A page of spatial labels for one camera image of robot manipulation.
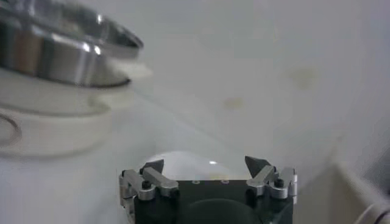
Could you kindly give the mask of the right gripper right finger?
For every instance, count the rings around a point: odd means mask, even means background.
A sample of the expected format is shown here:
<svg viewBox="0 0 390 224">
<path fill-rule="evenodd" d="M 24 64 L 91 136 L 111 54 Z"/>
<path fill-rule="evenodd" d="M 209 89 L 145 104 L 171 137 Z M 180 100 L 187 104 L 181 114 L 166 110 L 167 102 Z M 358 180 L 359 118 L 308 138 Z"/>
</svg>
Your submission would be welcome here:
<svg viewBox="0 0 390 224">
<path fill-rule="evenodd" d="M 266 159 L 258 159 L 252 156 L 244 157 L 251 179 L 246 185 L 254 191 L 257 197 L 263 196 L 266 191 L 272 199 L 292 199 L 297 203 L 297 170 L 285 167 L 281 172 L 271 165 Z"/>
</svg>

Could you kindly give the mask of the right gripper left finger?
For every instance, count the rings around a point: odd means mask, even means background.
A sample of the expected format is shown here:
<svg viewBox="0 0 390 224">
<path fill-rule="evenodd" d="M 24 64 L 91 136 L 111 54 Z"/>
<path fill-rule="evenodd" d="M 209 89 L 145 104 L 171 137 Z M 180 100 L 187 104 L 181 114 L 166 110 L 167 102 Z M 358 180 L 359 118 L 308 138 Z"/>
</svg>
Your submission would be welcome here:
<svg viewBox="0 0 390 224">
<path fill-rule="evenodd" d="M 159 192 L 163 197 L 177 198 L 180 195 L 179 182 L 162 174 L 164 160 L 147 162 L 139 171 L 123 170 L 119 175 L 119 196 L 122 201 L 137 197 L 151 201 Z"/>
</svg>

